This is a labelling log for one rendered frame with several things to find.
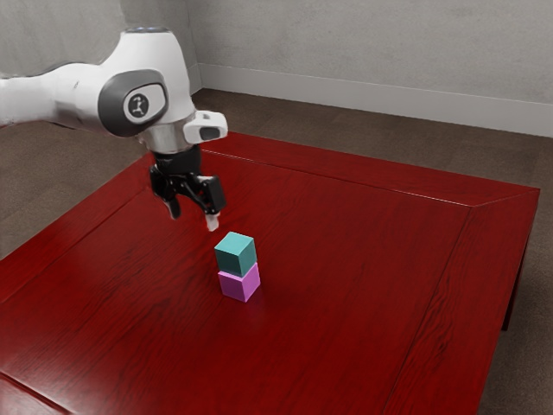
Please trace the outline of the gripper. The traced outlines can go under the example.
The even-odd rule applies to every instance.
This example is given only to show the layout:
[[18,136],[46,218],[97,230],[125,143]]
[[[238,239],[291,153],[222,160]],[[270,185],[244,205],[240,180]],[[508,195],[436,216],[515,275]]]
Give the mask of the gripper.
[[219,228],[219,216],[226,206],[226,197],[218,176],[200,176],[200,146],[174,154],[154,152],[155,163],[149,167],[149,178],[155,195],[165,201],[170,217],[177,220],[181,207],[177,195],[185,195],[205,215],[207,230]]

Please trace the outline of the teal block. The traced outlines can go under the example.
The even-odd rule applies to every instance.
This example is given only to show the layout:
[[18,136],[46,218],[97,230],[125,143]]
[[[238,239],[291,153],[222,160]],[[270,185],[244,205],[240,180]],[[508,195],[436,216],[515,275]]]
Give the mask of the teal block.
[[214,251],[219,269],[236,277],[244,277],[257,263],[254,239],[241,233],[229,232]]

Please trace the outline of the pink block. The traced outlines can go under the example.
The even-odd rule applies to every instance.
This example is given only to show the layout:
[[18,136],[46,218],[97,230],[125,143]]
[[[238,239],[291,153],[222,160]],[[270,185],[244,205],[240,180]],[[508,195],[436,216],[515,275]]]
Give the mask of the pink block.
[[225,271],[218,272],[219,285],[222,294],[246,303],[260,286],[258,263],[243,276],[236,276]]

